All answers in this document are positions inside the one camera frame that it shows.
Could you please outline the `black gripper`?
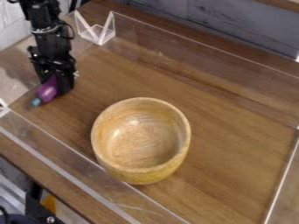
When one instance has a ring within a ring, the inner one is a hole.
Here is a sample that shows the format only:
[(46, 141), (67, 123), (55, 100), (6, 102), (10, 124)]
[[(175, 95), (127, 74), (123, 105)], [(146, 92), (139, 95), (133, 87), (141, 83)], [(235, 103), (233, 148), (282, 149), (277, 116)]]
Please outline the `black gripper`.
[(71, 46), (66, 45), (58, 49), (42, 52), (37, 46), (29, 47), (31, 54), (30, 61), (33, 62), (35, 72), (41, 83), (46, 81), (57, 73), (59, 95), (66, 95), (75, 86), (75, 63), (77, 60), (71, 56)]

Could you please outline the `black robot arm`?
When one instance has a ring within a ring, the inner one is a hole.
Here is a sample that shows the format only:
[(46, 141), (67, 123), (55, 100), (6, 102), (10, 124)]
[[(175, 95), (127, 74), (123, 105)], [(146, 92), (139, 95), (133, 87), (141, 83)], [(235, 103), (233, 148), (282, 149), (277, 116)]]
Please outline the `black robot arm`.
[(58, 0), (7, 2), (21, 5), (25, 18), (31, 24), (37, 45), (30, 45), (27, 51), (41, 83), (45, 84), (55, 77), (59, 95), (66, 95), (75, 87), (77, 60), (71, 56), (75, 31), (61, 19), (61, 3)]

